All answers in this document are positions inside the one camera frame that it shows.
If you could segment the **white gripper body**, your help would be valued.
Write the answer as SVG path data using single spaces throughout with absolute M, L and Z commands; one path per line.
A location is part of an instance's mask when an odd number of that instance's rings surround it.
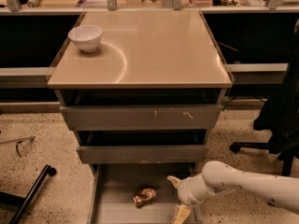
M 200 191 L 200 185 L 202 184 L 202 179 L 195 177 L 187 177 L 181 180 L 178 184 L 178 198 L 179 200 L 188 205 L 196 206 L 203 201 L 197 197 Z

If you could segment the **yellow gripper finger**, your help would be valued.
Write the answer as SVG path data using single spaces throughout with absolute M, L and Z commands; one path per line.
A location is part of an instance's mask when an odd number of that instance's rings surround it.
M 191 213 L 191 208 L 185 204 L 177 204 L 171 224 L 183 224 Z
M 177 177 L 175 177 L 175 176 L 172 176 L 172 175 L 169 175 L 169 176 L 167 177 L 167 180 L 171 182 L 171 184 L 173 185 L 173 187 L 174 187 L 175 189 L 178 189 L 178 187 L 179 187 L 179 185 L 180 185 L 180 182 L 181 182 L 181 180 L 180 180 L 179 178 L 177 178 Z

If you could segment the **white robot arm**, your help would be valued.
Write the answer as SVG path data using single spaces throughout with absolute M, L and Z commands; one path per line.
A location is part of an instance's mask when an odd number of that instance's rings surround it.
M 245 172 L 221 161 L 209 161 L 200 174 L 185 179 L 170 175 L 167 179 L 178 191 L 180 200 L 171 224 L 184 224 L 194 206 L 232 190 L 245 191 L 299 214 L 298 178 Z

